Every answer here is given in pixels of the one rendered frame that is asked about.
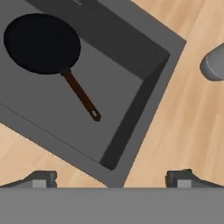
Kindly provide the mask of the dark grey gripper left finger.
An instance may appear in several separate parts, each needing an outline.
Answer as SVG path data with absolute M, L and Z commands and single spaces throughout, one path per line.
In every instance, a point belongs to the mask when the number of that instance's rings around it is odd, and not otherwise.
M 34 171 L 24 179 L 3 185 L 3 188 L 56 188 L 56 178 L 56 171 Z

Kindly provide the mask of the dark grey sink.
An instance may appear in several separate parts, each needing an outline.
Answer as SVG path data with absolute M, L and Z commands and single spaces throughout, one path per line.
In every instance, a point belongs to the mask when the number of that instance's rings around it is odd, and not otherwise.
M 59 75 L 18 66 L 4 31 L 19 16 L 54 15 L 81 43 L 74 77 L 94 121 Z M 108 187 L 123 186 L 186 42 L 131 0 L 0 0 L 0 123 Z

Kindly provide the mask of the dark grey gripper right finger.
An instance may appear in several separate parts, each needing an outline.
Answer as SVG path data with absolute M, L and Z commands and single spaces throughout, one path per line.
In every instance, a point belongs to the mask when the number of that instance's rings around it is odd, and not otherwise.
M 191 169 L 179 171 L 168 171 L 164 177 L 165 186 L 167 188 L 205 188 L 205 187 L 221 187 L 213 182 L 198 178 L 193 174 Z

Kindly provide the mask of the grey rounded object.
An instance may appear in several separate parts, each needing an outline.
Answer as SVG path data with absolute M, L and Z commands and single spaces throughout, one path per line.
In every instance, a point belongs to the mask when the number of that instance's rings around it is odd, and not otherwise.
M 209 81 L 224 81 L 224 43 L 203 57 L 199 69 Z

